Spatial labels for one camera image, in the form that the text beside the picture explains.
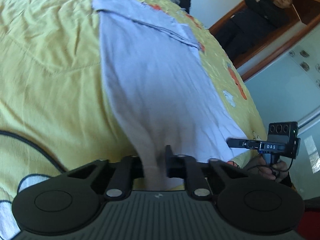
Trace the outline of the person's right hand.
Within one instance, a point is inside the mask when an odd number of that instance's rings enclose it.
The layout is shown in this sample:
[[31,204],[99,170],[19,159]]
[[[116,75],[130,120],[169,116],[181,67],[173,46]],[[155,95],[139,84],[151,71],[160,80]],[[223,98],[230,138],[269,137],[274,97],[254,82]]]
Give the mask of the person's right hand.
[[266,164],[264,158],[259,156],[258,165],[257,174],[269,180],[281,182],[289,175],[287,163],[282,160],[278,161],[276,164],[272,165],[272,168],[270,168]]

